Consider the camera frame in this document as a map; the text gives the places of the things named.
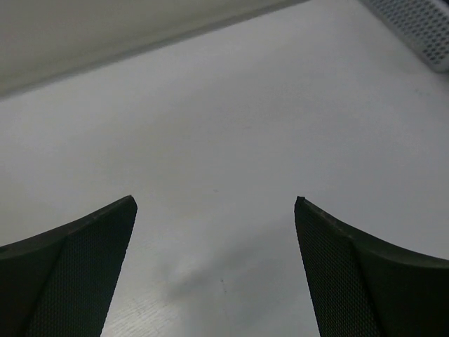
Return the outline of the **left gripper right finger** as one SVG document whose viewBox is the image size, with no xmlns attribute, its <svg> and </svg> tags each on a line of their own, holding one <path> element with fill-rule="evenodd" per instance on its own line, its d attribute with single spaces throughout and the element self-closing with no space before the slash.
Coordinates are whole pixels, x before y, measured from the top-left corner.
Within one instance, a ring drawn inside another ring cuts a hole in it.
<svg viewBox="0 0 449 337">
<path fill-rule="evenodd" d="M 304 197 L 295 226 L 321 336 L 447 336 L 448 261 L 352 227 Z"/>
</svg>

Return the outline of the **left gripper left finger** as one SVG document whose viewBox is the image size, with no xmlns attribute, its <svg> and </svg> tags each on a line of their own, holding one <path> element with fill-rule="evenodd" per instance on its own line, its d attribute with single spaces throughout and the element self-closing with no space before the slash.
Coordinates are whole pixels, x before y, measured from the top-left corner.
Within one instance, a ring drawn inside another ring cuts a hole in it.
<svg viewBox="0 0 449 337">
<path fill-rule="evenodd" d="M 2 336 L 100 336 L 132 235 L 123 197 L 1 247 Z"/>
</svg>

